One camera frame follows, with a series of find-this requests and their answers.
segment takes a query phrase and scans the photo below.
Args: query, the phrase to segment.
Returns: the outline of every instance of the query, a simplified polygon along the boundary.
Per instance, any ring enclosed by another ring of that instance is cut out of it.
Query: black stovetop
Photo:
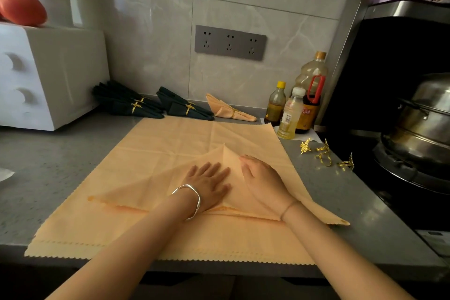
[[[372,152],[379,139],[329,133],[320,137],[327,138],[343,161],[353,153],[353,172],[411,229],[450,232],[450,195],[413,185],[381,167]]]

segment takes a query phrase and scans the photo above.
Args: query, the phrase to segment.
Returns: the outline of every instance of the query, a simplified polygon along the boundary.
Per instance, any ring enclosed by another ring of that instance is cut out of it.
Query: sticker on stove
[[[416,230],[440,256],[450,256],[450,232]]]

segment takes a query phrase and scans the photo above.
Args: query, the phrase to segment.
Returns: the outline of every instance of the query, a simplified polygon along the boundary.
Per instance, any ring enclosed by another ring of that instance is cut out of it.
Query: hand
[[[197,166],[191,167],[191,169],[186,174],[182,185],[189,184],[200,195],[200,208],[199,212],[204,212],[209,208],[217,204],[226,195],[230,189],[230,184],[219,185],[219,183],[224,180],[229,174],[229,168],[227,167],[222,172],[217,173],[221,168],[220,163],[211,165],[211,163],[206,163],[202,167]],[[197,202],[199,198],[197,195],[189,188],[182,188],[177,191],[183,191],[189,199],[192,199],[195,203],[194,211],[197,207]]]
[[[242,155],[239,160],[245,183],[252,195],[281,216],[295,198],[286,189],[278,172],[269,164],[250,155]]]

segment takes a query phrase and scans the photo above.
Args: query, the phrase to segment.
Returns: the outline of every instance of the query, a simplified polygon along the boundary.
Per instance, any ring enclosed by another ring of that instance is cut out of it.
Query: bangle
[[[199,196],[199,201],[197,202],[197,208],[195,209],[194,214],[193,214],[191,217],[189,217],[188,219],[186,219],[187,221],[189,221],[189,220],[191,220],[191,219],[194,218],[194,216],[197,214],[197,212],[198,212],[198,210],[199,210],[199,208],[200,208],[200,195],[199,195],[199,193],[197,192],[197,190],[194,189],[194,188],[193,188],[191,185],[189,185],[189,184],[181,185],[181,186],[178,187],[175,191],[172,192],[172,195],[173,195],[175,192],[177,192],[179,189],[181,189],[181,188],[189,188],[189,189],[193,190],[193,191],[197,194],[197,196]]]
[[[299,203],[298,200],[293,201],[291,204],[289,204],[289,206],[283,211],[283,213],[280,216],[280,219],[284,222],[283,216],[286,214],[286,212],[288,212],[288,210],[294,206],[295,204]]]

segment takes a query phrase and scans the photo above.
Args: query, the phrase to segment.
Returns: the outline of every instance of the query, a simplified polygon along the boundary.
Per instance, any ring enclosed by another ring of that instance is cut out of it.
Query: folded orange napkin
[[[277,170],[322,221],[348,225],[312,201],[270,124],[166,116],[141,120],[41,225],[25,256],[92,258],[179,186],[189,166],[211,160],[231,167],[232,191],[184,222],[158,259],[313,264],[286,224],[248,194],[237,160],[244,153]]]
[[[253,115],[241,112],[236,108],[226,104],[222,100],[219,100],[211,94],[206,94],[206,100],[211,108],[211,111],[215,116],[220,118],[232,118],[236,120],[255,122],[257,120]]]

